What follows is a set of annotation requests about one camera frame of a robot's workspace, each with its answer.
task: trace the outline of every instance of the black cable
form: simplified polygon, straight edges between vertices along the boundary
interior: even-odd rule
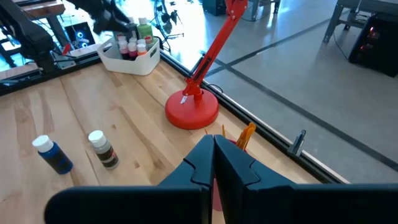
[[[346,58],[348,60],[348,57],[344,54],[343,50],[341,49],[341,47],[337,44],[337,40],[336,40],[336,35],[333,32],[333,38],[335,40],[336,46],[339,48],[339,50],[341,51],[341,53],[344,55],[344,58]]]
[[[215,87],[217,87],[220,90],[221,93],[224,93],[224,90],[221,87],[219,87],[218,85],[216,85],[216,84],[209,83],[209,84],[204,84],[204,85],[205,86],[215,86]]]

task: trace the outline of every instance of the blue bottle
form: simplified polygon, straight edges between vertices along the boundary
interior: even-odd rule
[[[72,169],[73,164],[70,159],[47,135],[37,137],[33,140],[32,145],[58,174],[66,174]]]

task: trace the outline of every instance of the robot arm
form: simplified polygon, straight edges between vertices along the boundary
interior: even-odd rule
[[[90,14],[95,21],[94,32],[97,34],[104,30],[128,31],[126,23],[129,19],[116,7],[114,0],[68,1]],[[3,32],[21,43],[22,56],[33,59],[46,73],[57,69],[50,54],[55,47],[51,35],[30,21],[12,0],[0,0],[0,21]]]

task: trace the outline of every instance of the label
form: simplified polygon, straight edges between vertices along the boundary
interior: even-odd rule
[[[61,149],[59,149],[52,157],[43,157],[43,159],[59,174],[67,173],[73,165]]]
[[[99,160],[102,162],[102,165],[105,167],[112,167],[116,165],[119,161],[118,156],[116,155],[113,147],[111,146],[108,151],[102,154],[97,154]]]
[[[146,43],[147,45],[150,45],[150,44],[152,44],[152,43],[154,42],[154,40],[153,40],[153,38],[152,38],[151,35],[146,35],[146,36],[144,37],[144,40],[145,40],[145,43]]]
[[[180,103],[181,103],[181,104],[185,103],[185,101],[187,100],[187,98],[188,98],[187,96],[184,96],[184,97],[182,98],[182,100],[181,100]]]

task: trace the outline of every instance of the red lamp arm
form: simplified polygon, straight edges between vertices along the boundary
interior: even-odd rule
[[[194,95],[196,100],[201,99],[200,83],[248,6],[248,0],[226,0],[225,3],[227,19],[192,78],[187,79],[187,87],[182,91],[185,96]]]

